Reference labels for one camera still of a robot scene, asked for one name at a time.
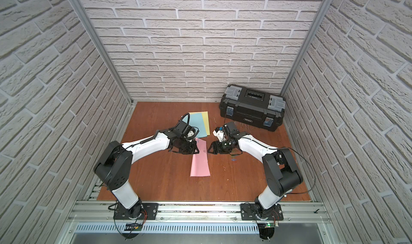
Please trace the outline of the pink paper sheet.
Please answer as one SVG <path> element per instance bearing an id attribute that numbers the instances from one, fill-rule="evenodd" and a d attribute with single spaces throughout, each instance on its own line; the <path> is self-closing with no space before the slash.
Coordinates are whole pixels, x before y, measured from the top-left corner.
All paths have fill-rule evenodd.
<path id="1" fill-rule="evenodd" d="M 192 158 L 191 177 L 207 177 L 210 176 L 210 170 L 207 158 L 207 142 L 200 138 L 196 139 L 198 154 L 194 154 Z"/>

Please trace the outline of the light blue paper sheet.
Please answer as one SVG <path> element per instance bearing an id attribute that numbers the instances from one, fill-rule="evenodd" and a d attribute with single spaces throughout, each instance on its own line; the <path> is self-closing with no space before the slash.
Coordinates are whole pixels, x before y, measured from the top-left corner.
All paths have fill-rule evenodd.
<path id="1" fill-rule="evenodd" d="M 191 127 L 196 127 L 199 130 L 197 138 L 207 137 L 206 126 L 203 120 L 202 113 L 190 113 L 189 123 Z"/>

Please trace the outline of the yellow paper sheet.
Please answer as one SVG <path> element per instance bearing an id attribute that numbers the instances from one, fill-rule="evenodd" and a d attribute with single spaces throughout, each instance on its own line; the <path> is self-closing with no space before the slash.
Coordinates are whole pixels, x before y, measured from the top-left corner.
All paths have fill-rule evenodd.
<path id="1" fill-rule="evenodd" d="M 207 131 L 207 135 L 210 135 L 210 128 L 209 128 L 209 116 L 208 116 L 208 112 L 197 112 L 197 113 L 202 113 L 203 115 L 203 120 L 206 126 L 206 131 Z"/>

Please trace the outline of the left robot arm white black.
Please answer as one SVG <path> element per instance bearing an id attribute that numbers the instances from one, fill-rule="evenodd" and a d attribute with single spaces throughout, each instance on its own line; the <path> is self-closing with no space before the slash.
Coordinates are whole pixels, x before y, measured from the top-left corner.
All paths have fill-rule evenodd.
<path id="1" fill-rule="evenodd" d="M 144 213 L 142 200 L 129 183 L 132 164 L 152 153 L 177 148 L 175 153 L 194 155 L 199 153 L 195 137 L 197 127 L 190 124 L 190 114 L 185 114 L 169 129 L 158 130 L 153 136 L 131 143 L 113 141 L 108 144 L 94 166 L 94 173 L 103 185 L 117 198 L 115 216 L 137 219 Z"/>

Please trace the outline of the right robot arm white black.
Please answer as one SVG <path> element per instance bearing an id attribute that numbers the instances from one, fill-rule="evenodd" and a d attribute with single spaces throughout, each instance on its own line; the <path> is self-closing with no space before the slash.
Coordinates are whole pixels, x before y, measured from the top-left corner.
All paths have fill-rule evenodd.
<path id="1" fill-rule="evenodd" d="M 279 201 L 303 182 L 301 171 L 289 148 L 278 148 L 259 141 L 251 134 L 239 131 L 234 122 L 217 127 L 213 135 L 217 141 L 212 142 L 208 153 L 235 156 L 232 151 L 237 149 L 262 162 L 267 187 L 255 199 L 255 209 L 252 210 L 260 220 L 271 216 Z"/>

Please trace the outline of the black plastic toolbox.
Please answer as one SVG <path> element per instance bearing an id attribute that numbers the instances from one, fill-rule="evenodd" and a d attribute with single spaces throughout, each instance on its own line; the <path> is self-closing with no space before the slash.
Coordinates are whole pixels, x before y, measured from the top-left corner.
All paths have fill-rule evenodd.
<path id="1" fill-rule="evenodd" d="M 285 105 L 282 97 L 231 84 L 221 98 L 219 109 L 221 117 L 273 132 L 283 124 Z"/>

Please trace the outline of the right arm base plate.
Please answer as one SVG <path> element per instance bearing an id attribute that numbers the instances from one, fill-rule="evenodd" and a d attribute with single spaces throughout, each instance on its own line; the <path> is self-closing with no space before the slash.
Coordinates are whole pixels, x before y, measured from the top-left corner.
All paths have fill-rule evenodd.
<path id="1" fill-rule="evenodd" d="M 242 220 L 247 221 L 282 221 L 283 211 L 280 204 L 273 205 L 269 209 L 263 209 L 259 204 L 245 202 L 240 204 Z"/>

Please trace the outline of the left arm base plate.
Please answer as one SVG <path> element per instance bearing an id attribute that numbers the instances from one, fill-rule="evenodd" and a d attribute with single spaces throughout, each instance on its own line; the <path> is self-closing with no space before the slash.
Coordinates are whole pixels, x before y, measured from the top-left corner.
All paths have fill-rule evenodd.
<path id="1" fill-rule="evenodd" d="M 114 219 L 155 220 L 158 208 L 159 203 L 136 203 L 132 208 L 126 209 L 118 202 L 117 207 L 114 210 Z"/>

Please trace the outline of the aluminium front rail frame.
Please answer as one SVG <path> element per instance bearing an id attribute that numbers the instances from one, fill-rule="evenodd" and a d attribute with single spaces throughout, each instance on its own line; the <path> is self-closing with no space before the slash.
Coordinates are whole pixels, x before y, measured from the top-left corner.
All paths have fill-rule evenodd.
<path id="1" fill-rule="evenodd" d="M 321 202 L 280 202 L 259 213 L 253 202 L 145 201 L 130 219 L 113 201 L 78 201 L 58 237 L 59 244 L 90 239 L 142 242 L 144 237 L 187 234 L 250 235 L 263 243 L 335 244 L 337 233 Z"/>

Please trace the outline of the left corner aluminium post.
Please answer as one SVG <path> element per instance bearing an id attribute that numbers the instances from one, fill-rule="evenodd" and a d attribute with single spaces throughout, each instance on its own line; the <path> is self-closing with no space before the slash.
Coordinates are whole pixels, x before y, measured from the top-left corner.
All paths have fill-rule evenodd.
<path id="1" fill-rule="evenodd" d="M 110 58 L 101 38 L 99 37 L 97 30 L 93 26 L 93 23 L 91 19 L 89 18 L 85 8 L 81 4 L 81 1 L 80 0 L 68 0 L 68 1 L 72 5 L 74 11 L 77 13 L 77 16 L 80 22 L 83 24 L 96 50 L 98 51 L 99 55 L 103 59 L 104 63 L 106 64 L 108 71 L 110 72 L 114 81 L 119 87 L 120 92 L 123 94 L 128 104 L 132 105 L 133 99 L 131 98 L 126 86 L 124 85 L 124 82 L 122 81 L 118 71 L 116 70 L 112 59 Z"/>

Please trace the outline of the corner aluminium post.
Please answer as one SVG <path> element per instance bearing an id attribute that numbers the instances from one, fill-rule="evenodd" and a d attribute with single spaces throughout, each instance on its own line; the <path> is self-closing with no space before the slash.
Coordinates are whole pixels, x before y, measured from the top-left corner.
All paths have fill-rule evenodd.
<path id="1" fill-rule="evenodd" d="M 132 105 L 133 99 L 131 98 L 126 86 L 124 85 L 124 82 L 122 81 L 118 71 L 116 70 L 112 59 L 110 58 L 101 38 L 99 37 L 97 30 L 93 26 L 93 23 L 91 19 L 89 18 L 85 8 L 81 4 L 81 1 L 80 0 L 68 0 L 68 1 L 72 5 L 74 11 L 77 13 L 77 16 L 80 22 L 83 24 L 96 50 L 98 51 L 99 55 L 103 59 L 104 63 L 106 64 L 108 71 L 110 72 L 114 81 L 119 87 L 120 92 L 123 94 L 128 104 Z"/>
<path id="2" fill-rule="evenodd" d="M 287 90 L 288 90 L 288 88 L 291 84 L 291 81 L 292 81 L 295 73 L 297 72 L 297 69 L 298 69 L 300 63 L 302 62 L 306 52 L 308 51 L 314 37 L 316 36 L 316 33 L 317 33 L 317 31 L 318 31 L 318 29 L 319 29 L 325 15 L 326 15 L 326 13 L 327 13 L 327 11 L 328 11 L 332 1 L 333 0 L 323 0 L 321 2 L 319 10 L 317 11 L 317 13 L 314 17 L 314 20 L 313 20 L 313 22 L 312 22 L 312 24 L 309 28 L 309 31 L 308 31 L 308 33 L 307 33 L 307 35 L 306 35 L 306 37 L 303 41 L 303 44 L 302 44 L 302 46 L 301 46 L 301 48 L 300 48 L 300 50 L 297 54 L 297 57 L 294 60 L 294 63 L 291 67 L 291 70 L 288 74 L 288 77 L 287 77 L 287 79 L 286 79 L 286 81 L 285 81 L 285 83 L 282 87 L 282 90 L 281 90 L 281 93 L 280 93 L 281 97 L 285 96 L 285 94 L 286 94 L 286 92 L 287 92 Z"/>

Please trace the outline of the right corner aluminium post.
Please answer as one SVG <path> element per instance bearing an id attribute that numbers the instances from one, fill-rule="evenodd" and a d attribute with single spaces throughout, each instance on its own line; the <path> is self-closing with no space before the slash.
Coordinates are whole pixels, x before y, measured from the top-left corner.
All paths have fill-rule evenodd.
<path id="1" fill-rule="evenodd" d="M 306 35 L 306 37 L 303 41 L 303 44 L 302 44 L 302 46 L 301 46 L 301 48 L 300 48 L 300 50 L 297 54 L 297 57 L 294 60 L 294 63 L 291 67 L 291 70 L 288 74 L 288 77 L 287 77 L 287 79 L 286 79 L 286 81 L 285 81 L 285 83 L 282 87 L 282 90 L 281 90 L 281 93 L 280 93 L 281 97 L 285 96 L 285 94 L 286 94 L 286 92 L 287 92 L 287 90 L 288 90 L 288 88 L 291 84 L 291 81 L 292 81 L 295 73 L 297 72 L 297 69 L 298 69 L 300 63 L 302 62 L 306 52 L 308 51 L 314 37 L 316 36 L 316 33 L 317 33 L 317 31 L 318 31 L 318 29 L 319 29 L 325 15 L 326 15 L 326 13 L 327 13 L 327 11 L 328 11 L 332 1 L 333 0 L 323 0 L 321 2 L 319 10 L 317 11 L 317 13 L 314 17 L 314 20 L 313 20 L 313 22 L 312 22 L 312 24 L 309 28 L 309 31 L 308 31 L 308 33 L 307 33 L 307 35 Z"/>

